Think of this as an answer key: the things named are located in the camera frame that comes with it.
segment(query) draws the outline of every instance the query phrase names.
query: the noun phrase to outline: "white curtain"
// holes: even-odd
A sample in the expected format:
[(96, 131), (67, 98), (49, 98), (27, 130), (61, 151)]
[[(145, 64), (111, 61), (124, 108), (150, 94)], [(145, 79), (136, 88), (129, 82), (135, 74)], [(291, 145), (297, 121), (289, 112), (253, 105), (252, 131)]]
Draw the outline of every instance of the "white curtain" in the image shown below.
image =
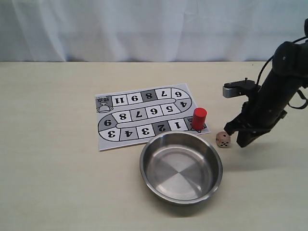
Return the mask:
[(0, 61), (267, 60), (308, 0), (1, 0)]

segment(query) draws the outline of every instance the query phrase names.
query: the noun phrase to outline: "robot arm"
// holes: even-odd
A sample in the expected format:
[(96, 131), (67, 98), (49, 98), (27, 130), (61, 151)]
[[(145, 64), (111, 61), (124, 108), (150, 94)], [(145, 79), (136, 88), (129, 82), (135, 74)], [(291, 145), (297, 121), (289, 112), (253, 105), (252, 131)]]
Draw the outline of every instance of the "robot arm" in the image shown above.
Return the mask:
[[(305, 35), (300, 40), (308, 38), (308, 19), (305, 20)], [(238, 131), (237, 143), (241, 147), (270, 132), (286, 116), (284, 108), (299, 88), (308, 87), (308, 42), (295, 42), (284, 42), (277, 48), (272, 57), (272, 69), (262, 86), (258, 81), (247, 79), (223, 86), (226, 98), (248, 97), (241, 113), (224, 128), (229, 135)]]

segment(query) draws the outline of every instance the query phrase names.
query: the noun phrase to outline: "red cylinder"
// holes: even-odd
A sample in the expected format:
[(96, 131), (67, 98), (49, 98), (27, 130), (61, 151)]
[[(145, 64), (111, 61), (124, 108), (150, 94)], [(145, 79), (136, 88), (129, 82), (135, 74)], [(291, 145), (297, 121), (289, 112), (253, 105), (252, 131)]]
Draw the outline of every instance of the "red cylinder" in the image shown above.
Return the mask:
[(202, 130), (204, 127), (206, 115), (206, 109), (197, 107), (193, 112), (192, 128), (195, 130)]

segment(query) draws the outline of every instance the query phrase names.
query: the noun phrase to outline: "metal bowl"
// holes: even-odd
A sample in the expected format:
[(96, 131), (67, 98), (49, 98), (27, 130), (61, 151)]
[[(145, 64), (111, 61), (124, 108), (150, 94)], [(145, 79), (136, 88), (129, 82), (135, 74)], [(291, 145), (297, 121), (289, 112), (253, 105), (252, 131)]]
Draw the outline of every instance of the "metal bowl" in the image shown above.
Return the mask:
[(141, 153), (140, 171), (153, 193), (178, 205), (208, 199), (222, 179), (221, 160), (213, 146), (183, 131), (151, 139)]

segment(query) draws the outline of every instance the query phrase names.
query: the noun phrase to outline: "table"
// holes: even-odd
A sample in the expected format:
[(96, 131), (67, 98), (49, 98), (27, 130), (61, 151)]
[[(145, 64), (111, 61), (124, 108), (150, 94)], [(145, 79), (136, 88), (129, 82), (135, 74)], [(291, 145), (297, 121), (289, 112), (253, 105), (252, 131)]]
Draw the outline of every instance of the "table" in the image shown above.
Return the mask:
[[(215, 144), (246, 100), (224, 98), (223, 84), (255, 80), (262, 65), (0, 63), (1, 230), (307, 230), (308, 110), (287, 108), (246, 148), (235, 135), (230, 149)], [(191, 207), (167, 205), (145, 187), (144, 144), (98, 151), (95, 94), (177, 83), (207, 109), (212, 133), (201, 137), (224, 167), (217, 193)]]

